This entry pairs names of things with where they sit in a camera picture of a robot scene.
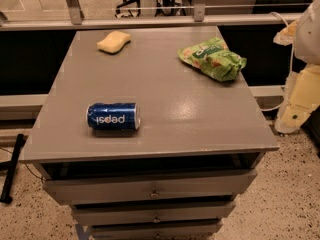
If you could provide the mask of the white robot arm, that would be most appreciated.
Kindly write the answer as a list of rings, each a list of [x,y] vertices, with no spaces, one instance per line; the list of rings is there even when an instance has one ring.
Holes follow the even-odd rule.
[[[305,62],[299,73],[290,72],[274,127],[280,133],[298,130],[320,106],[320,0],[276,34],[279,45],[292,45],[294,56]]]

